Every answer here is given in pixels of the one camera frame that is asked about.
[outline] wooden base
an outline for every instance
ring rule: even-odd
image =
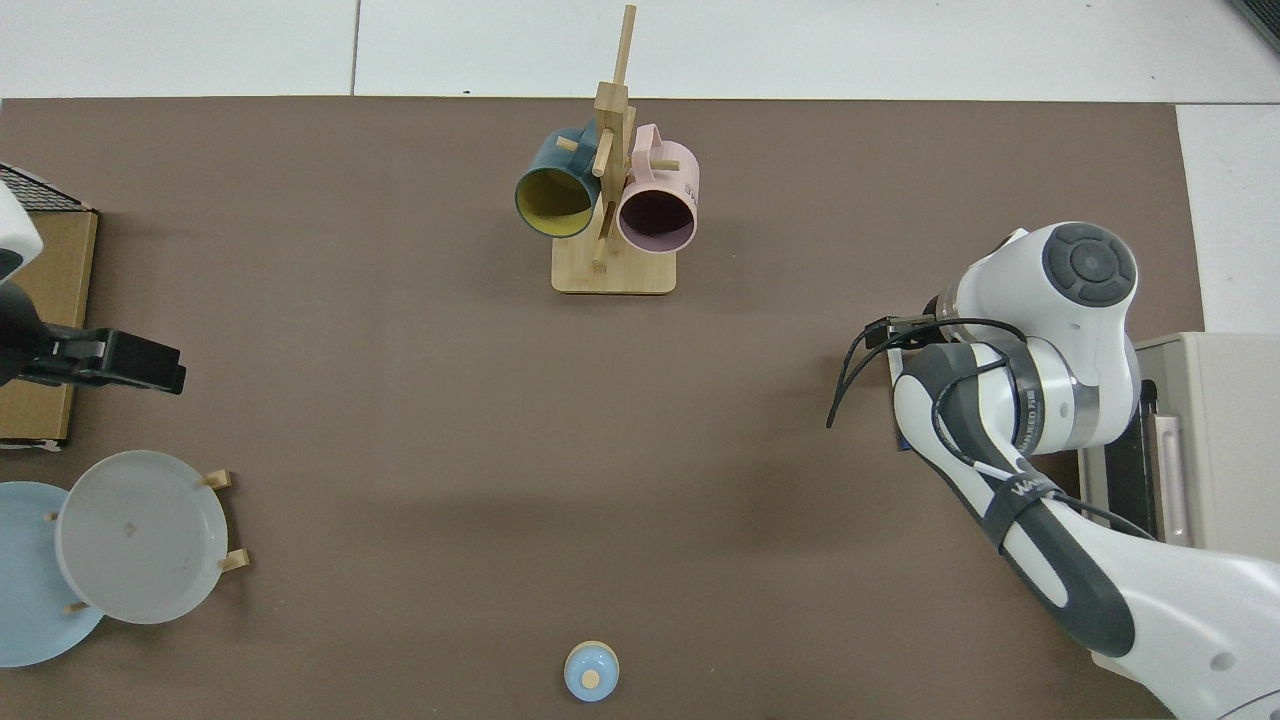
[[[676,290],[676,254],[654,255],[612,232],[600,240],[612,206],[598,202],[585,231],[552,241],[552,287],[590,295],[666,295]]]

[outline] plate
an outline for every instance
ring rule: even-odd
[[[78,602],[58,569],[54,523],[67,491],[44,483],[0,483],[0,667],[23,667],[67,652],[102,619]]]
[[[84,602],[125,623],[168,623],[218,584],[227,516],[202,475],[150,450],[113,455],[72,487],[58,562]]]

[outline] wooden mug tree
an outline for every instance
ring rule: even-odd
[[[600,197],[586,229],[552,241],[552,287],[559,292],[594,295],[664,295],[676,288],[676,254],[636,250],[617,236],[614,215],[631,164],[628,151],[636,109],[628,105],[627,56],[636,8],[627,5],[618,40],[613,82],[600,82],[595,91],[595,128],[599,133],[591,174],[600,178]],[[573,151],[577,143],[559,138],[557,145]],[[654,169],[680,169],[677,160],[658,160]]]

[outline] white robotic arm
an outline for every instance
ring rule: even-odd
[[[0,182],[0,284],[45,249],[18,199]]]
[[[905,365],[897,423],[1074,639],[1179,717],[1280,720],[1280,565],[1107,529],[1027,461],[1129,423],[1137,279],[1129,249],[1097,225],[1012,236],[940,296],[954,342]]]
[[[22,204],[0,182],[0,386],[123,384],[178,395],[187,369],[178,350],[111,328],[83,331],[44,323],[31,299],[8,282],[40,255],[44,242]]]

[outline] light blue plate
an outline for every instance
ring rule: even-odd
[[[67,491],[44,483],[0,483],[0,667],[44,662],[76,647],[102,619],[79,602],[58,569],[55,523]]]

